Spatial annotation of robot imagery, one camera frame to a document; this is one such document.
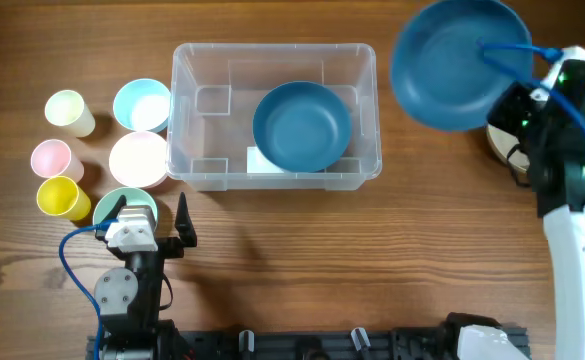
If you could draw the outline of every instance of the light blue bowl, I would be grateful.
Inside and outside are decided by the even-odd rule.
[[[116,94],[113,110],[126,129],[159,132],[168,125],[170,90],[153,79],[131,81]]]

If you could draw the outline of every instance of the plastic cup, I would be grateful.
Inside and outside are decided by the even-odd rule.
[[[105,220],[105,217],[110,213],[110,211],[112,211],[112,208],[114,208],[114,205],[116,205],[116,202],[119,200],[121,195],[125,196],[127,205],[147,205],[152,208],[156,230],[156,225],[159,223],[159,209],[156,206],[156,202],[152,196],[145,191],[129,187],[118,188],[105,194],[105,196],[99,201],[98,204],[96,204],[96,207],[94,208],[92,223],[99,224]]]
[[[128,187],[151,188],[168,176],[165,158],[168,144],[159,135],[140,131],[125,135],[112,147],[110,172]]]
[[[159,132],[168,125],[170,90],[153,79],[131,81],[116,94],[113,110],[126,129]]]
[[[45,180],[36,193],[39,209],[50,216],[81,220],[90,212],[90,198],[67,176]]]
[[[67,176],[79,182],[83,177],[83,164],[61,140],[50,139],[40,143],[32,152],[30,166],[42,178]]]
[[[76,137],[88,136],[96,123],[83,97],[74,90],[61,90],[45,104],[45,118]]]

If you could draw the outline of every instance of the wood grain surface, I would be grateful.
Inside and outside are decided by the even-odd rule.
[[[135,78],[169,84],[172,53],[185,42],[371,45],[383,171],[355,192],[196,193],[171,180],[151,190],[160,235],[174,233],[181,191],[199,235],[198,248],[167,265],[176,299],[164,318],[181,330],[382,330],[471,312],[528,327],[533,358],[552,359],[552,267],[533,194],[515,187],[482,131],[424,128],[390,89],[397,33],[428,3],[1,1],[0,359],[81,359],[96,329],[57,256],[61,237],[81,224],[38,210],[31,151],[44,139],[67,141],[96,203],[119,186],[107,159],[127,131],[111,118],[114,95]],[[506,3],[537,44],[585,46],[585,0]],[[88,138],[45,121],[45,101],[66,88],[97,118]],[[88,235],[66,252],[88,288],[122,265]]]

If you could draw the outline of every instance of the yellow cup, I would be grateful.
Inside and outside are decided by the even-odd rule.
[[[45,180],[36,193],[36,203],[44,214],[68,220],[81,220],[90,212],[90,198],[69,177]]]

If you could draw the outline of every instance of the plastic storage container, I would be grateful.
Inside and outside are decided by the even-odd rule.
[[[334,91],[352,117],[339,161],[315,173],[283,171],[258,151],[252,117],[290,81]],[[381,172],[376,56],[365,44],[183,44],[174,52],[167,171],[199,191],[356,190]]]

